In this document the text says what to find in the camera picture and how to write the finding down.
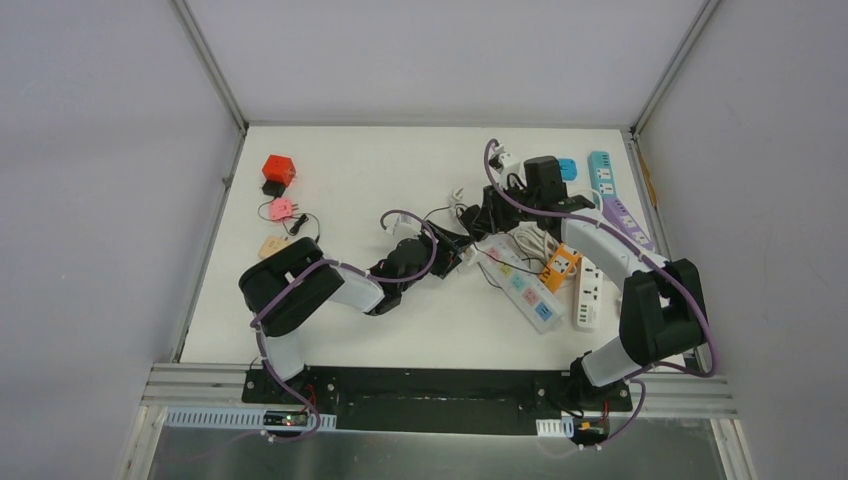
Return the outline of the black power adapter brick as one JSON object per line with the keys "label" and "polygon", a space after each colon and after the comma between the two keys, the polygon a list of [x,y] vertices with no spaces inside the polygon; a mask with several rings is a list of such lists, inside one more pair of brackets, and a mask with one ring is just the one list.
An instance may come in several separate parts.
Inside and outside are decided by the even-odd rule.
{"label": "black power adapter brick", "polygon": [[473,242],[479,242],[486,236],[486,231],[480,227],[479,217],[481,208],[478,205],[458,208],[457,220]]}

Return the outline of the orange power strip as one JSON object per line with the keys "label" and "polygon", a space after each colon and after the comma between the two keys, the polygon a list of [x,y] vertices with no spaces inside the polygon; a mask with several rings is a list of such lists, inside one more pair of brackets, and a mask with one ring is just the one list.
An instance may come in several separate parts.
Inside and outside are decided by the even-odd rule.
{"label": "orange power strip", "polygon": [[560,244],[539,274],[539,280],[551,293],[556,293],[565,280],[576,273],[581,258],[577,250]]}

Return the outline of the long white power strip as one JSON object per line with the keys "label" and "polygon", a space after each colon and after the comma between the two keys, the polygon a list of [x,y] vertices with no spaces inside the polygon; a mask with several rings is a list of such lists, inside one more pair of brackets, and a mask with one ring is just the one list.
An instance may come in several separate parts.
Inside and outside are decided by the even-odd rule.
{"label": "long white power strip", "polygon": [[[462,202],[460,189],[453,195],[450,207],[457,220],[457,209],[468,205]],[[533,257],[523,252],[513,239],[518,228],[532,225],[522,222],[509,232],[486,234],[479,242],[473,242],[465,232],[470,238],[467,248],[474,246],[479,252],[479,261],[472,266],[478,267],[502,291],[538,333],[545,334],[563,323],[571,308],[542,284],[541,271],[533,268]]]}

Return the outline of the pink adapter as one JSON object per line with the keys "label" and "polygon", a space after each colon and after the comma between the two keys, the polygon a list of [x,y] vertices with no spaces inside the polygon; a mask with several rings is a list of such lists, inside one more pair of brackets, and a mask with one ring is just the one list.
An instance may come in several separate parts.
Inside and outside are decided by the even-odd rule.
{"label": "pink adapter", "polygon": [[298,205],[293,203],[289,198],[278,197],[269,203],[268,218],[272,222],[282,222],[293,217],[297,210]]}

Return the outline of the tan cube adapter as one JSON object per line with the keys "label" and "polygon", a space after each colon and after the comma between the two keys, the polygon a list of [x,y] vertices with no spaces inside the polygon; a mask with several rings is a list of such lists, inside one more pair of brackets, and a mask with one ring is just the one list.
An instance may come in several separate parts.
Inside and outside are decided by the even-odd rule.
{"label": "tan cube adapter", "polygon": [[287,248],[289,244],[290,242],[288,237],[279,237],[275,235],[268,236],[258,250],[258,258],[260,260],[267,259]]}

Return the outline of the small black adapter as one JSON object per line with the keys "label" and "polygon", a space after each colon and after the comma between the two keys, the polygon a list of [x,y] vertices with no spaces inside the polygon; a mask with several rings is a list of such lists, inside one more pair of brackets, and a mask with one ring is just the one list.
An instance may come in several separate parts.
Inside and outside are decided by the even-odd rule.
{"label": "small black adapter", "polygon": [[282,197],[286,192],[287,186],[282,182],[276,182],[272,180],[267,180],[262,185],[262,192],[264,195],[269,196],[271,198],[279,198]]}

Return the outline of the red cube plug adapter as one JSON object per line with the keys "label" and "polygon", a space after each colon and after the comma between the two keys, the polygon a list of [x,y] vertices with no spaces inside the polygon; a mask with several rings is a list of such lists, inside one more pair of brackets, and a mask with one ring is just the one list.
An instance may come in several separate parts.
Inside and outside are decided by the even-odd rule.
{"label": "red cube plug adapter", "polygon": [[261,172],[267,181],[283,184],[289,187],[297,175],[297,170],[291,157],[269,155],[262,166]]}

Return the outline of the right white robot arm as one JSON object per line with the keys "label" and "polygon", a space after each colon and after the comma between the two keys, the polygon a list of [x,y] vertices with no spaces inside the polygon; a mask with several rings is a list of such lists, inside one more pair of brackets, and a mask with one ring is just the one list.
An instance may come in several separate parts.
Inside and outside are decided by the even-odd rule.
{"label": "right white robot arm", "polygon": [[531,222],[593,262],[623,295],[617,336],[572,363],[567,393],[573,405],[593,409],[607,397],[608,385],[714,345],[691,261],[650,251],[607,221],[591,200],[569,195],[554,157],[526,161],[527,177],[516,185],[502,155],[486,151],[483,163],[489,183],[477,218],[484,234]]}

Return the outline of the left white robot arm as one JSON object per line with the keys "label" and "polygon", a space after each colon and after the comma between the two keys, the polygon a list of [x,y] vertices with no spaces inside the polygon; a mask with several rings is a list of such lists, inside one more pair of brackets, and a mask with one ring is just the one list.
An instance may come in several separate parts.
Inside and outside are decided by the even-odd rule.
{"label": "left white robot arm", "polygon": [[435,224],[433,232],[400,240],[385,258],[363,271],[324,255],[318,243],[300,239],[246,270],[238,287],[254,315],[260,361],[272,370],[266,389],[281,404],[305,390],[298,329],[327,302],[380,316],[400,305],[403,294],[425,275],[445,278],[473,243]]}

